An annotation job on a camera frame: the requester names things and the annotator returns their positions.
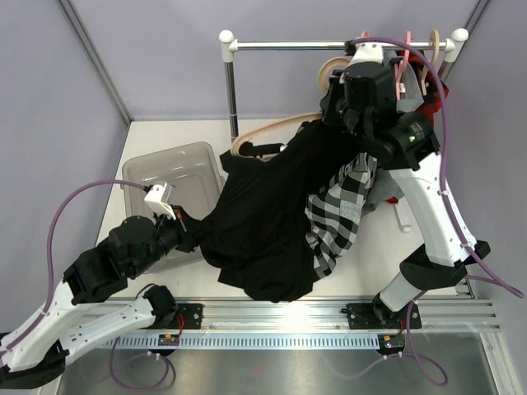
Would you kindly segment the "black white checkered shirt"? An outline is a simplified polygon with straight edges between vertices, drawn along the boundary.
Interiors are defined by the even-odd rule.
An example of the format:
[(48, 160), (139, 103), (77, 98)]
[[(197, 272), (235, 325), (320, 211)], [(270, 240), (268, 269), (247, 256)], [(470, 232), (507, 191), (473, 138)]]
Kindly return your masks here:
[(332, 274), (337, 260), (355, 243), (377, 164), (376, 158), (361, 153), (308, 196), (305, 215), (310, 228), (305, 238), (314, 254), (315, 279)]

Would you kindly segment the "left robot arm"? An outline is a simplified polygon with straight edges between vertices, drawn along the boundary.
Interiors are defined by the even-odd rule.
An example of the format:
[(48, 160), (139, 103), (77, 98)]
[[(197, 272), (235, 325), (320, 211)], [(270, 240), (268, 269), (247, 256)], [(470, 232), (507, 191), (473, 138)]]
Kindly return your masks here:
[(173, 323), (183, 328), (188, 311), (179, 308), (166, 286), (158, 285), (118, 311), (89, 323), (79, 321), (171, 251), (194, 251), (198, 222), (183, 214), (154, 221), (129, 217), (95, 248), (81, 253), (53, 286), (50, 300), (18, 329), (1, 335), (1, 387), (46, 385), (100, 344), (132, 330), (164, 329)]

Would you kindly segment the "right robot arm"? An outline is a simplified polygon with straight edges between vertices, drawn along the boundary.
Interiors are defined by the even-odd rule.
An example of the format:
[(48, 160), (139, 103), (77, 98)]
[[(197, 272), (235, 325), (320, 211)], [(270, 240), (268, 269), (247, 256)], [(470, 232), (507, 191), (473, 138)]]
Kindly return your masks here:
[(429, 290), (456, 285), (491, 251), (466, 228), (441, 177), (440, 145), (417, 100), (398, 100), (395, 72), (381, 61), (351, 61), (333, 72), (321, 100), (322, 121), (352, 136), (360, 151), (324, 195), (324, 215), (314, 214), (331, 253), (343, 249), (343, 232), (362, 214), (379, 171), (406, 197), (423, 237), (394, 279), (362, 310), (363, 322), (389, 328)]

